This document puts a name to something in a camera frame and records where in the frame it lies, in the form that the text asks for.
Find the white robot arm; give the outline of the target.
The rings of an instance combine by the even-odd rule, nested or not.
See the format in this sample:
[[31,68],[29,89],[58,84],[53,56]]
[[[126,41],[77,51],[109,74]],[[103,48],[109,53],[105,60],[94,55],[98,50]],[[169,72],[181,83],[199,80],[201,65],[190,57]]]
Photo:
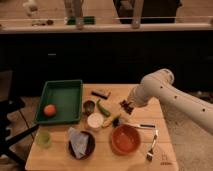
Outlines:
[[174,74],[171,70],[157,70],[144,76],[120,105],[126,113],[131,114],[134,108],[147,106],[149,100],[155,97],[177,108],[213,135],[213,104],[180,91],[172,86],[173,83]]

